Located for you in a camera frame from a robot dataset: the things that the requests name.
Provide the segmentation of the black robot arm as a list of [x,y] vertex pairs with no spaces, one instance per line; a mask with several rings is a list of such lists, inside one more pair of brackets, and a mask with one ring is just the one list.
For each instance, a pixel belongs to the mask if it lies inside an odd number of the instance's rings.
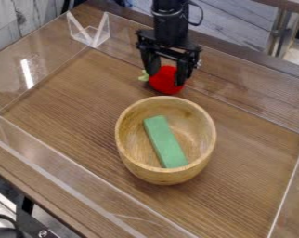
[[136,31],[137,43],[144,68],[149,76],[161,68],[161,58],[176,62],[174,86],[182,86],[193,70],[200,65],[202,48],[188,37],[188,25],[200,26],[189,20],[189,7],[202,8],[190,0],[152,0],[150,14],[153,29]]

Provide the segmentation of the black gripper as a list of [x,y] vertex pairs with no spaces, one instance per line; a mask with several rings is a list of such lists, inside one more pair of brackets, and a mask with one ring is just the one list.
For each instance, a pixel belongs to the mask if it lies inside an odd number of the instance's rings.
[[176,86],[182,86],[190,77],[192,70],[201,66],[200,54],[202,48],[188,38],[176,46],[165,46],[156,40],[154,31],[140,29],[136,31],[137,43],[145,71],[149,76],[157,74],[161,58],[177,61]]

